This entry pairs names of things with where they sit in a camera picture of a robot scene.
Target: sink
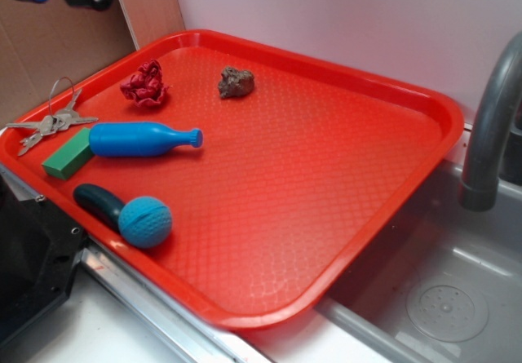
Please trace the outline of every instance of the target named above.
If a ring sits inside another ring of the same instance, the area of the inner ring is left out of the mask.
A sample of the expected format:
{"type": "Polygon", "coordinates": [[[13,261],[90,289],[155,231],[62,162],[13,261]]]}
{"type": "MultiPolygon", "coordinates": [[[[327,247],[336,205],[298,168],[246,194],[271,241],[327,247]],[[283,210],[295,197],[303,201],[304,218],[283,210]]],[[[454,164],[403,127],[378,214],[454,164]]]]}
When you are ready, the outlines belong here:
{"type": "Polygon", "coordinates": [[[461,171],[443,162],[319,305],[391,361],[522,356],[522,194],[501,183],[492,210],[464,210],[461,171]]]}

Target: tray rim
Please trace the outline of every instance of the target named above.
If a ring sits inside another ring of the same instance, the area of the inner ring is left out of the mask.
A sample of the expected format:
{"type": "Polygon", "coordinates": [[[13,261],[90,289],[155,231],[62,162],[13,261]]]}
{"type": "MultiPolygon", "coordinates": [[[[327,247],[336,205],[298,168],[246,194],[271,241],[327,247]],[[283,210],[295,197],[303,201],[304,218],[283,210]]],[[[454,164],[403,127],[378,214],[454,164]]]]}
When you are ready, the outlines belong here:
{"type": "MultiPolygon", "coordinates": [[[[456,103],[448,96],[437,91],[428,90],[420,86],[368,73],[359,69],[353,69],[324,60],[314,59],[305,55],[263,45],[258,42],[252,42],[227,34],[203,29],[172,33],[160,38],[79,82],[75,87],[77,89],[83,88],[84,97],[88,100],[106,88],[104,77],[108,74],[111,73],[113,76],[123,78],[128,76],[128,68],[137,68],[137,66],[139,66],[139,64],[144,60],[156,58],[159,55],[164,55],[168,51],[184,47],[207,47],[217,51],[227,51],[227,47],[229,48],[230,46],[234,47],[233,55],[251,60],[251,58],[248,57],[249,54],[261,51],[263,52],[262,59],[253,61],[291,73],[295,73],[295,70],[299,70],[298,75],[312,78],[313,80],[317,80],[316,71],[321,69],[323,78],[327,79],[328,84],[332,86],[346,88],[343,85],[343,83],[347,81],[346,77],[356,79],[356,81],[360,83],[360,89],[368,96],[374,96],[379,90],[385,88],[389,93],[387,98],[383,98],[381,95],[376,98],[393,104],[402,105],[392,101],[394,97],[401,95],[402,100],[409,98],[415,102],[416,108],[411,108],[412,110],[419,111],[420,113],[424,113],[432,118],[434,116],[445,117],[443,122],[436,120],[441,128],[442,139],[433,152],[430,153],[422,163],[414,168],[412,174],[407,177],[400,188],[385,201],[383,207],[379,209],[376,215],[372,217],[351,240],[350,246],[359,246],[359,249],[354,251],[344,247],[331,261],[325,271],[321,273],[320,276],[297,299],[290,303],[286,303],[271,312],[245,315],[224,310],[203,293],[191,287],[183,279],[167,272],[162,267],[158,267],[157,263],[152,261],[152,259],[141,252],[141,250],[130,248],[126,253],[122,253],[121,251],[117,251],[117,248],[106,246],[101,242],[102,246],[108,247],[115,255],[125,260],[131,267],[144,274],[149,278],[149,280],[159,286],[159,288],[173,296],[175,299],[178,299],[182,304],[186,305],[206,321],[231,330],[243,330],[275,325],[276,323],[288,319],[311,307],[316,301],[318,301],[322,294],[326,292],[327,288],[335,281],[336,276],[340,275],[340,273],[349,266],[356,255],[364,249],[365,245],[371,241],[375,235],[378,234],[380,228],[391,217],[390,215],[385,215],[389,214],[389,212],[384,212],[384,209],[390,207],[391,203],[393,203],[393,209],[398,210],[409,196],[413,194],[415,189],[436,168],[439,162],[444,158],[445,154],[460,138],[464,127],[464,121],[462,112],[456,103]],[[359,243],[360,241],[364,241],[365,244],[361,245],[359,243]],[[138,257],[139,261],[132,261],[134,257],[138,257]],[[150,272],[148,272],[151,267],[155,268],[153,275],[150,275],[150,272]]],[[[65,91],[53,98],[51,104],[56,108],[63,107],[69,101],[70,96],[71,92],[65,91]]],[[[28,121],[30,118],[34,118],[35,116],[38,117],[45,115],[47,111],[48,105],[47,103],[44,103],[32,111],[27,112],[17,121],[28,121]]],[[[65,212],[70,215],[81,215],[83,218],[91,219],[91,225],[96,229],[99,228],[102,229],[102,231],[103,229],[106,229],[101,222],[93,219],[92,216],[87,214],[85,211],[75,209],[77,207],[75,207],[71,201],[64,198],[65,196],[63,194],[53,190],[53,187],[48,183],[41,181],[33,170],[24,165],[18,164],[15,155],[12,153],[10,154],[9,152],[6,153],[6,149],[9,149],[9,144],[6,144],[7,137],[6,133],[3,133],[3,136],[0,136],[0,146],[2,147],[0,162],[10,170],[14,171],[15,174],[29,184],[29,186],[35,188],[45,196],[48,196],[65,212]]],[[[16,144],[12,144],[11,150],[14,149],[15,146],[16,144]]]]}

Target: white wall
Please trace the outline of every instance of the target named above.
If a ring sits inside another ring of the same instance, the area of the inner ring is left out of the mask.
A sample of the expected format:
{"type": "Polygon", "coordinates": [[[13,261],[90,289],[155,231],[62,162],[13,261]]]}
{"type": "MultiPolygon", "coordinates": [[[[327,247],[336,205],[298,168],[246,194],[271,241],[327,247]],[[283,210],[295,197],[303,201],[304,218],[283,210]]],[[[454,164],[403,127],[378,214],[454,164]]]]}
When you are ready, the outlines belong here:
{"type": "Polygon", "coordinates": [[[453,97],[471,122],[522,0],[179,0],[213,29],[453,97]]]}

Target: key ring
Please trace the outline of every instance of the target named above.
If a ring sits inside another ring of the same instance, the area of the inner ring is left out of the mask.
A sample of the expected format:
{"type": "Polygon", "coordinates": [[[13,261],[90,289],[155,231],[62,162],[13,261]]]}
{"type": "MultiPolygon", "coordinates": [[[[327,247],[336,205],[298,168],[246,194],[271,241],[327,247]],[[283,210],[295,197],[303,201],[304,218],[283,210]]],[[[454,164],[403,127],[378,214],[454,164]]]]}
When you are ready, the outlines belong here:
{"type": "Polygon", "coordinates": [[[58,83],[60,83],[62,80],[65,80],[65,79],[69,80],[69,82],[71,83],[71,88],[73,89],[73,97],[74,97],[74,93],[75,93],[75,91],[74,91],[74,83],[73,83],[73,81],[72,81],[69,77],[67,77],[67,76],[63,76],[63,77],[61,77],[60,79],[58,79],[58,80],[55,82],[55,85],[52,87],[52,89],[51,89],[51,93],[49,94],[49,100],[47,101],[47,104],[48,104],[48,106],[49,106],[49,115],[50,115],[51,117],[53,117],[54,119],[56,119],[56,117],[53,115],[53,113],[52,113],[52,109],[51,109],[51,99],[52,99],[52,95],[55,93],[55,89],[56,89],[56,86],[58,86],[58,83]]]}

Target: red flower toy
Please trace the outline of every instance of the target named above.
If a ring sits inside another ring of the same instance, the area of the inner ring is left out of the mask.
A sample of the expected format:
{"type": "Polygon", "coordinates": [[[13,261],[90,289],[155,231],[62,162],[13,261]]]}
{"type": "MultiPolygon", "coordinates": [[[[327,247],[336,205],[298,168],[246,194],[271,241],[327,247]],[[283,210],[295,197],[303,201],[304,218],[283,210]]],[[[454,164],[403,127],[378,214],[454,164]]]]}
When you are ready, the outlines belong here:
{"type": "Polygon", "coordinates": [[[138,74],[132,75],[120,85],[123,95],[128,100],[134,100],[134,104],[139,108],[160,105],[169,88],[163,86],[160,63],[150,60],[141,64],[138,71],[138,74]]]}

